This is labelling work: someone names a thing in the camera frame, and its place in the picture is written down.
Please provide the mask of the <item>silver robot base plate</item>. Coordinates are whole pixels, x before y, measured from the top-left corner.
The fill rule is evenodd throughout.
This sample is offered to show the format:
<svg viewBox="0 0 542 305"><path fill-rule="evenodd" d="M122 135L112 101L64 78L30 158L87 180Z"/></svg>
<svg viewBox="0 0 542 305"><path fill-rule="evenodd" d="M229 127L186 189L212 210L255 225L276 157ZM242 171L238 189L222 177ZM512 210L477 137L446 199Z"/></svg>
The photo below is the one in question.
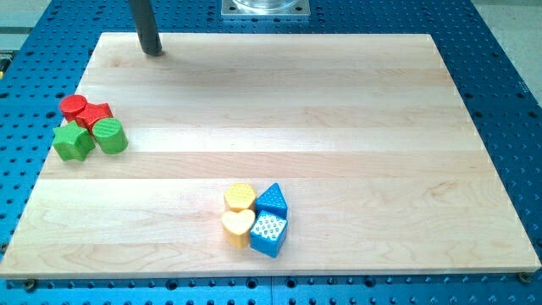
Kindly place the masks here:
<svg viewBox="0 0 542 305"><path fill-rule="evenodd" d="M309 0L222 0L223 16L308 16Z"/></svg>

